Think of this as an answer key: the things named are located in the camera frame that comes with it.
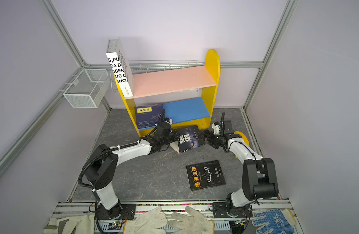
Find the white book black lettering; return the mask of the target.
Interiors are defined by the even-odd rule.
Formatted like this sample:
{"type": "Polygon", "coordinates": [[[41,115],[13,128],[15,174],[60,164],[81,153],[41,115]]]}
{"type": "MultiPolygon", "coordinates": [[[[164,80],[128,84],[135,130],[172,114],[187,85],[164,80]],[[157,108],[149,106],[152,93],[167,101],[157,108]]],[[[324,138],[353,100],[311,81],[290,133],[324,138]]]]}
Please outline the white book black lettering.
{"type": "Polygon", "coordinates": [[[121,38],[108,42],[106,56],[125,98],[134,95],[134,76],[128,63],[121,38]]]}

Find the blue book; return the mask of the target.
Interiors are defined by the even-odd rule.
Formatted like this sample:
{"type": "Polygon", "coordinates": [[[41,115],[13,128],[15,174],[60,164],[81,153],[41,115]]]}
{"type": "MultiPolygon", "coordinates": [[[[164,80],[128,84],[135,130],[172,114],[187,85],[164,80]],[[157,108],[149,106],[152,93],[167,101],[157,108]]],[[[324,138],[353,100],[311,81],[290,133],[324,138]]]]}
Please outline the blue book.
{"type": "Polygon", "coordinates": [[[159,115],[163,110],[163,104],[135,107],[135,118],[138,130],[141,131],[155,127],[159,115]]]}

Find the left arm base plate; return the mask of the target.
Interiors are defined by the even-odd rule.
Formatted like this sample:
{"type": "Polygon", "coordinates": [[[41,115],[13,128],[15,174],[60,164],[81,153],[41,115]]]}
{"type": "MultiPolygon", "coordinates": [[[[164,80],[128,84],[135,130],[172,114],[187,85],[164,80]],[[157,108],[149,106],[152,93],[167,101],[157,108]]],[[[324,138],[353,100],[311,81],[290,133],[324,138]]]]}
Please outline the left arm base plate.
{"type": "Polygon", "coordinates": [[[99,204],[96,209],[98,220],[132,220],[134,219],[136,211],[136,204],[120,204],[113,207],[111,210],[107,210],[103,205],[99,204]]]}

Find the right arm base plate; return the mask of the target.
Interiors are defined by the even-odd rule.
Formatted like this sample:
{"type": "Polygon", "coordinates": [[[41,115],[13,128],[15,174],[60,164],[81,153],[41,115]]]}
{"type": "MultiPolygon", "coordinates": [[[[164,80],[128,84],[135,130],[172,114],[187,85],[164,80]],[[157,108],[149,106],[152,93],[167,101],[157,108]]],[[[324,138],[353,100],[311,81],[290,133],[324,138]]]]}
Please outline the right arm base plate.
{"type": "Polygon", "coordinates": [[[213,212],[214,218],[250,218],[253,216],[251,207],[234,207],[225,201],[212,203],[209,210],[213,212]]]}

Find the black wolf cover book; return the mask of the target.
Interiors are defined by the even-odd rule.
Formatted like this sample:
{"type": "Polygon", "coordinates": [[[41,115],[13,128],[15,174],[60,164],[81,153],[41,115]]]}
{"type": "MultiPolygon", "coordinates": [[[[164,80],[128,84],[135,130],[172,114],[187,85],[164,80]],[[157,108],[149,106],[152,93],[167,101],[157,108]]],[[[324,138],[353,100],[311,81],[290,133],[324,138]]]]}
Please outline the black wolf cover book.
{"type": "Polygon", "coordinates": [[[170,143],[170,146],[178,154],[205,145],[205,141],[200,138],[200,131],[197,125],[175,129],[175,137],[175,141],[170,143]]]}

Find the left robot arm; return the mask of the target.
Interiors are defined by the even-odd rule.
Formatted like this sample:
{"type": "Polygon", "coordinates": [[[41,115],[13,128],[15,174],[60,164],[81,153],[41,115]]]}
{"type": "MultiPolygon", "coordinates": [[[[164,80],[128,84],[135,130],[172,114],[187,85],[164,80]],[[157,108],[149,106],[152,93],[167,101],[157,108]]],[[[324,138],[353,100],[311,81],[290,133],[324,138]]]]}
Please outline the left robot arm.
{"type": "Polygon", "coordinates": [[[136,142],[112,148],[101,144],[84,164],[78,185],[92,191],[96,203],[101,204],[109,218],[118,217],[121,203],[112,185],[116,168],[137,157],[160,152],[164,145],[169,146],[174,141],[174,129],[165,121],[158,123],[153,131],[136,142]]]}

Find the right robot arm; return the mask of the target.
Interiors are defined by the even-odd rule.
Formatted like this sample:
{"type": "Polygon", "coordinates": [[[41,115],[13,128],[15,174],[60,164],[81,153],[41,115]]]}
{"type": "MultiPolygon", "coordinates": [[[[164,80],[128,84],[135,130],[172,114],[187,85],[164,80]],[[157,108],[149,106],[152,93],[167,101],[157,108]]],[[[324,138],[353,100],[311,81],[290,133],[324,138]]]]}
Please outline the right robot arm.
{"type": "Polygon", "coordinates": [[[222,148],[225,153],[233,153],[242,163],[241,188],[230,193],[226,199],[228,212],[246,209],[259,199],[271,199],[279,195],[275,163],[256,153],[246,141],[246,136],[232,129],[230,121],[212,124],[212,130],[200,133],[215,149],[222,148]]]}

